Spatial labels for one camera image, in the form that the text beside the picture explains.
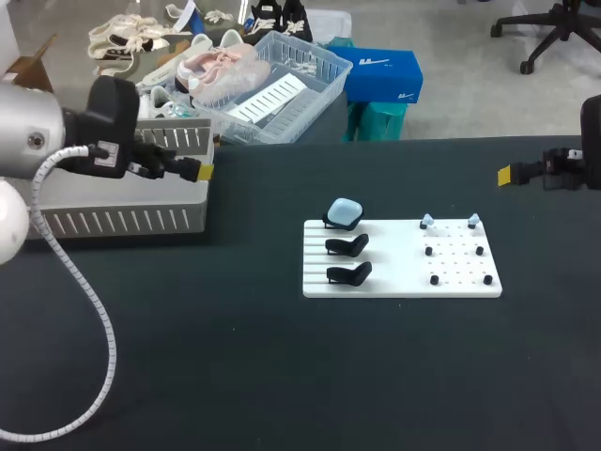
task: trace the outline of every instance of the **pink sneaker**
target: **pink sneaker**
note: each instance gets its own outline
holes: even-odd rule
[[[176,78],[185,90],[193,89],[190,84],[198,86],[197,82],[214,82],[220,73],[232,67],[246,54],[254,52],[249,44],[236,44],[227,48],[214,48],[194,58],[179,63]]]
[[[190,83],[192,97],[208,107],[257,89],[270,76],[271,65],[255,59],[234,65],[231,69],[215,68],[212,72],[214,74],[207,78]]]

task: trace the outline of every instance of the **gray metal basket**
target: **gray metal basket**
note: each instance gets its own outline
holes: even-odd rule
[[[177,149],[178,156],[213,162],[210,119],[140,120],[136,135],[146,142]],[[26,202],[30,182],[10,180]],[[58,239],[202,232],[208,182],[190,183],[174,174],[142,179],[100,179],[55,170],[41,190],[42,212]],[[40,238],[31,226],[28,238]]]

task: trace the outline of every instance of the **dark green table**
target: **dark green table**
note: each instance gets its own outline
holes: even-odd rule
[[[224,149],[201,237],[69,246],[113,319],[116,385],[39,449],[598,450],[601,193],[495,183],[509,162],[578,145]],[[338,196],[368,218],[477,211],[502,297],[304,299],[302,223]],[[96,314],[38,246],[0,288],[0,427],[63,426],[104,376]]]

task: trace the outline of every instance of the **white pegboard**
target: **white pegboard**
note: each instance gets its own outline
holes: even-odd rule
[[[466,219],[436,220],[426,230],[421,220],[364,220],[352,232],[304,223],[302,291],[308,298],[498,298],[501,280],[483,223],[468,228]],[[362,233],[369,243],[356,258],[328,255],[325,242],[352,241]],[[432,247],[432,256],[425,254]],[[476,255],[478,246],[484,248]],[[373,270],[360,287],[329,284],[329,267],[354,269],[371,261]],[[439,284],[430,284],[437,275]],[[484,278],[491,275],[491,285]]]

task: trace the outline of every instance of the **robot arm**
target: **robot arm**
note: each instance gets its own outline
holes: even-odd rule
[[[14,257],[29,229],[23,199],[2,177],[31,180],[63,148],[85,149],[73,153],[84,156],[53,159],[76,174],[120,179],[129,171],[161,179],[170,172],[192,182],[210,179],[212,171],[201,171],[199,161],[176,159],[173,150],[136,139],[140,100],[125,80],[99,77],[82,113],[61,108],[48,92],[7,84],[0,84],[0,102],[0,264]]]

